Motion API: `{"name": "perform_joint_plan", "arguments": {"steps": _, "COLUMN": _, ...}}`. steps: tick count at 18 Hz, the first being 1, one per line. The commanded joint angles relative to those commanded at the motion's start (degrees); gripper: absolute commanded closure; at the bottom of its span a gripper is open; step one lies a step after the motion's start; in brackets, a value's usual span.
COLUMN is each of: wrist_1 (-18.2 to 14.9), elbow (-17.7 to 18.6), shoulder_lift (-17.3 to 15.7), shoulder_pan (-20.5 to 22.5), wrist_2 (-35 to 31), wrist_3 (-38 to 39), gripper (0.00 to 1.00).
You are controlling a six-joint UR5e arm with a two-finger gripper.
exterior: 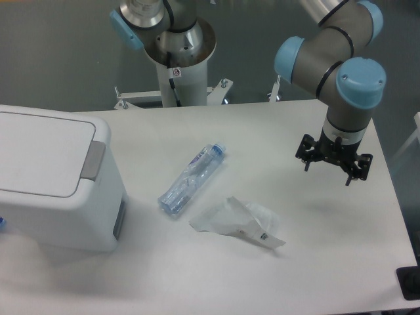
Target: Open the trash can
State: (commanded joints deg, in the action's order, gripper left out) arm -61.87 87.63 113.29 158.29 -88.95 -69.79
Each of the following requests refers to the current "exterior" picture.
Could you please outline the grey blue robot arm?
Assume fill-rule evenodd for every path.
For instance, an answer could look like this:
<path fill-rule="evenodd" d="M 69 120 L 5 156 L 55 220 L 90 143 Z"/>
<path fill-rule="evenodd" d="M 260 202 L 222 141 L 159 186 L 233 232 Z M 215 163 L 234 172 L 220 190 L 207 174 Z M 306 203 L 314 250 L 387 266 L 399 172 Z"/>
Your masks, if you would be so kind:
<path fill-rule="evenodd" d="M 384 68 L 359 53 L 383 28 L 371 1 L 300 1 L 320 32 L 285 40 L 274 59 L 276 73 L 327 105 L 318 140 L 304 135 L 296 158 L 306 167 L 324 161 L 340 167 L 347 182 L 366 180 L 373 156 L 357 150 L 387 82 Z"/>

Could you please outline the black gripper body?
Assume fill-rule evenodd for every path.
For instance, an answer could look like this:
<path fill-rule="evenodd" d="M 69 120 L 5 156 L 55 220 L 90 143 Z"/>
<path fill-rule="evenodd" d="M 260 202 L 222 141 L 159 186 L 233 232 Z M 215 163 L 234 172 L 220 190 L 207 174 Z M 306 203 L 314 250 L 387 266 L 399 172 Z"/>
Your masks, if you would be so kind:
<path fill-rule="evenodd" d="M 360 141 L 349 141 L 343 136 L 331 135 L 322 131 L 316 149 L 321 153 L 325 162 L 339 166 L 343 170 L 351 170 L 355 166 L 359 145 Z"/>

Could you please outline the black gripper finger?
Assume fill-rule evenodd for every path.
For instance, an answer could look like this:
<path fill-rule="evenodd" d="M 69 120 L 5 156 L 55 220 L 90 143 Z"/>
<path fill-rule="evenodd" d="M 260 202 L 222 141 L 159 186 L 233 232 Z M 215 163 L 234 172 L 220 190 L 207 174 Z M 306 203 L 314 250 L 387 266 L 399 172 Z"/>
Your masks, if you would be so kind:
<path fill-rule="evenodd" d="M 304 171 L 309 170 L 310 164 L 318 161 L 318 142 L 308 134 L 304 134 L 295 157 L 304 163 Z"/>
<path fill-rule="evenodd" d="M 372 154 L 356 154 L 354 159 L 345 161 L 343 171 L 348 175 L 345 185 L 349 186 L 352 180 L 367 180 L 372 161 Z"/>

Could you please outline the second grey blue robot arm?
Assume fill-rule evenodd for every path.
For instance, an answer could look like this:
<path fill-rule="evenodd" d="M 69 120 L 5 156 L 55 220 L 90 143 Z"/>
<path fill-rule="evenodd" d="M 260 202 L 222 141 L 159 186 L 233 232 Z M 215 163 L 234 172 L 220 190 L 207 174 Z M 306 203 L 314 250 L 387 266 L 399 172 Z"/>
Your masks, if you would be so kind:
<path fill-rule="evenodd" d="M 149 45 L 163 32 L 186 32 L 196 20 L 195 1 L 121 1 L 110 13 L 112 27 L 132 50 Z"/>

